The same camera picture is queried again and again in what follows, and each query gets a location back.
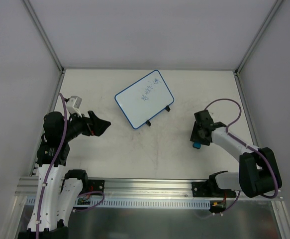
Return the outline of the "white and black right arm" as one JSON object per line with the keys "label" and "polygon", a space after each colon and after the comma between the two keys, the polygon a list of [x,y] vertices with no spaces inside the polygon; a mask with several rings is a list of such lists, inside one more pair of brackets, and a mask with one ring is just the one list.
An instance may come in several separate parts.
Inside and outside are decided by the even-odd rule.
{"label": "white and black right arm", "polygon": [[276,197],[282,187],[282,179],[274,152],[268,148],[248,145],[229,132],[227,125],[214,122],[208,110],[194,114],[190,141],[194,148],[215,144],[229,153],[239,163],[238,172],[220,171],[209,175],[206,188],[214,197],[226,190],[242,191],[247,197]]}

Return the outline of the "blue bone-shaped eraser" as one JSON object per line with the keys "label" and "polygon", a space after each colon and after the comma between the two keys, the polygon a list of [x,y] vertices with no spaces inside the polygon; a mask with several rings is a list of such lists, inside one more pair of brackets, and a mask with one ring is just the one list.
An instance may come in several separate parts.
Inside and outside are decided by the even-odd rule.
{"label": "blue bone-shaped eraser", "polygon": [[193,143],[193,148],[200,149],[201,148],[201,144],[199,142],[194,142]]}

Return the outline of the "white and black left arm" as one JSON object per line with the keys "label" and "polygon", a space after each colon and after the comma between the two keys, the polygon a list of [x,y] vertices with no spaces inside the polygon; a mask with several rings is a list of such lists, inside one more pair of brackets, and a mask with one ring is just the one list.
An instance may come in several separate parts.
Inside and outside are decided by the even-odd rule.
{"label": "white and black left arm", "polygon": [[68,221],[77,197],[90,193],[85,170],[65,170],[69,142],[79,135],[101,136],[111,123],[98,118],[60,112],[44,116],[41,144],[37,150],[38,186],[34,208],[27,229],[20,239],[66,239]]}

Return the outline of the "blue-framed whiteboard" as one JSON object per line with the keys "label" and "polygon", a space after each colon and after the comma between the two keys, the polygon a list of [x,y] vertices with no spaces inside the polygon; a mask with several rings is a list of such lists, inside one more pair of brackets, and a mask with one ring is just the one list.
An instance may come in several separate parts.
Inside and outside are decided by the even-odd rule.
{"label": "blue-framed whiteboard", "polygon": [[133,129],[146,124],[175,98],[159,70],[154,70],[114,96]]}

